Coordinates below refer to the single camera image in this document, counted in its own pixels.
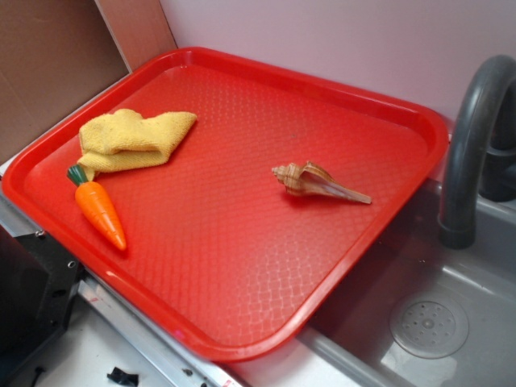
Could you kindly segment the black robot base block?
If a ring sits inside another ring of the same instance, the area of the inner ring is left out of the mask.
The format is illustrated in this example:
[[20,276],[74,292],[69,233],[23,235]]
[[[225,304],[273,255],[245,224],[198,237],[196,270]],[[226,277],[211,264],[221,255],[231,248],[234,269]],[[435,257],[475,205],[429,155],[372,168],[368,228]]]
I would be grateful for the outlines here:
[[67,329],[83,271],[51,235],[1,229],[1,377]]

